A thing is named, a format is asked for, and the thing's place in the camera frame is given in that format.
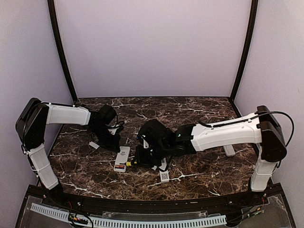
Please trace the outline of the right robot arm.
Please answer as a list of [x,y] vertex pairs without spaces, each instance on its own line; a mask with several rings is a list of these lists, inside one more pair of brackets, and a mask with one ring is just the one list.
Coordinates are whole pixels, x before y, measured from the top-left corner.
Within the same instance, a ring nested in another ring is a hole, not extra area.
[[156,119],[147,121],[138,131],[140,144],[134,159],[127,166],[160,168],[166,157],[195,154],[207,149],[242,143],[254,143],[259,147],[255,171],[250,179],[249,191],[242,196],[247,206],[253,206],[261,198],[275,167],[287,155],[279,122],[274,117],[279,112],[258,106],[257,111],[240,118],[216,123],[186,124],[176,131]]

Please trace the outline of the slim white remote control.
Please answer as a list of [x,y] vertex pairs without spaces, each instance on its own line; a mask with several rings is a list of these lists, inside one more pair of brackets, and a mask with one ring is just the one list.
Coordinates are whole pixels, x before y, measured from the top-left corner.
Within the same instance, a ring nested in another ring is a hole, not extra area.
[[166,168],[166,166],[167,166],[166,164],[163,164],[159,168],[161,183],[167,183],[167,182],[170,181],[169,172],[168,171],[164,171],[164,169]]

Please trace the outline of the yellow handled screwdriver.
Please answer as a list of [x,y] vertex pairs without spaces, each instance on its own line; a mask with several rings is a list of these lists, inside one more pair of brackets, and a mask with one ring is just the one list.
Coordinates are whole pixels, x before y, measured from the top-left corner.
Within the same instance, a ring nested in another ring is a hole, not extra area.
[[126,166],[127,166],[127,167],[131,167],[131,166],[134,166],[134,165],[136,165],[136,164],[137,164],[136,161],[128,161],[128,162],[126,163]]

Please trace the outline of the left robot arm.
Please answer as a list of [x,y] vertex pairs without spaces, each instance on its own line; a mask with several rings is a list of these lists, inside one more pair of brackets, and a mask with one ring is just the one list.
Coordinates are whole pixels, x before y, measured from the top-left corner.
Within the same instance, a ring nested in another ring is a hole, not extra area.
[[21,141],[21,149],[28,156],[33,171],[38,175],[42,185],[51,190],[48,199],[57,207],[67,203],[67,196],[59,188],[61,185],[54,174],[45,151],[45,129],[50,124],[77,124],[88,126],[97,137],[100,147],[113,152],[120,151],[119,125],[110,126],[117,118],[116,111],[109,105],[100,110],[89,110],[82,106],[54,104],[31,98],[21,115],[15,129]]

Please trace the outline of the white TCL air-conditioner remote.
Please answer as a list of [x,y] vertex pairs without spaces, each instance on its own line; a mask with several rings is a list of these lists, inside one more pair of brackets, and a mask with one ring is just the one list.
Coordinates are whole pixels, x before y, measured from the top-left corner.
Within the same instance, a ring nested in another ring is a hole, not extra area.
[[[114,163],[114,171],[115,172],[125,172],[126,171],[126,163],[129,158],[130,147],[120,146],[120,151],[117,153],[115,163]],[[125,167],[120,168],[116,167],[117,164],[124,164]]]

